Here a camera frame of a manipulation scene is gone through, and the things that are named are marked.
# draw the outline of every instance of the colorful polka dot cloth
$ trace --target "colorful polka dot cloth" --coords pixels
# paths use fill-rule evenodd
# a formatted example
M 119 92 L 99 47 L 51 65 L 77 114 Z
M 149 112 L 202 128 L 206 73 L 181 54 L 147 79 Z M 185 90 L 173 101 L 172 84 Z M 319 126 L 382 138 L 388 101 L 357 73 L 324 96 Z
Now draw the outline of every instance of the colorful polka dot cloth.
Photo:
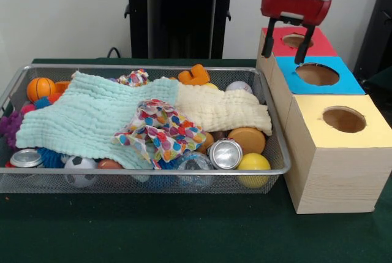
M 139 87 L 149 83 L 148 73 L 144 69 L 132 71 L 128 76 L 122 75 L 117 78 L 117 82 L 131 87 Z
M 161 159 L 170 162 L 185 150 L 196 150 L 205 140 L 206 134 L 200 126 L 158 99 L 139 102 L 129 125 L 112 137 L 113 143 L 132 146 L 156 169 L 161 169 L 158 163 Z M 147 152 L 147 142 L 155 146 L 153 158 Z

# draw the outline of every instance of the basketball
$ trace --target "basketball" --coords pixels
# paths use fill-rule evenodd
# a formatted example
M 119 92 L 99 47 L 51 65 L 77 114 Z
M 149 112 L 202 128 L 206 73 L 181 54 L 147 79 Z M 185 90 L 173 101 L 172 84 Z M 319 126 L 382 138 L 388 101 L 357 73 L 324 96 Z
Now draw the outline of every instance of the basketball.
M 55 83 L 46 77 L 35 78 L 27 86 L 27 97 L 31 102 L 36 102 L 44 96 L 51 96 L 55 92 Z

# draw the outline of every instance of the light blue cloth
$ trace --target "light blue cloth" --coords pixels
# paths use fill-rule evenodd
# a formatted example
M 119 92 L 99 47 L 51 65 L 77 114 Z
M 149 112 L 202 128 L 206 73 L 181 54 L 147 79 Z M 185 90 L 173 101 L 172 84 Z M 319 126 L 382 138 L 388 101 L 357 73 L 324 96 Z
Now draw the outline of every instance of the light blue cloth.
M 130 122 L 140 101 L 160 99 L 174 105 L 177 94 L 177 80 L 161 78 L 133 88 L 77 72 L 58 101 L 24 116 L 17 147 L 44 147 L 70 156 L 112 159 L 126 169 L 152 169 L 132 147 L 112 144 L 111 137 Z

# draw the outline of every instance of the yellow ball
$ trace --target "yellow ball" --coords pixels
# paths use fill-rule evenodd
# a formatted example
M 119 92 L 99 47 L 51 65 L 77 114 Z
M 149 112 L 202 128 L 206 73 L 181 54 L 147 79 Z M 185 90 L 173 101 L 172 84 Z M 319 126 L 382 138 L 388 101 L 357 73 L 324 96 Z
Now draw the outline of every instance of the yellow ball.
M 215 84 L 212 84 L 210 82 L 203 84 L 203 86 L 208 86 L 208 87 L 215 88 L 216 90 L 218 90 L 218 87 Z
M 237 170 L 271 170 L 271 165 L 268 160 L 256 153 L 246 154 Z M 247 188 L 261 188 L 265 185 L 270 177 L 264 176 L 238 176 L 239 182 Z

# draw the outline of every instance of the black cable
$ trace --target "black cable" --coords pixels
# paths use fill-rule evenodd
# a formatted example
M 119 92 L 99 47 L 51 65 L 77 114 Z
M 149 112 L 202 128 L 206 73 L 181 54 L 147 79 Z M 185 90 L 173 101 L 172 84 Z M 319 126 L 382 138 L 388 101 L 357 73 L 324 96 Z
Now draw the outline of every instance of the black cable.
M 113 51 L 116 52 L 117 58 L 121 58 L 120 52 L 118 51 L 118 49 L 116 47 L 112 47 L 109 52 L 108 55 L 106 56 L 107 58 L 110 58 L 111 53 L 113 53 Z

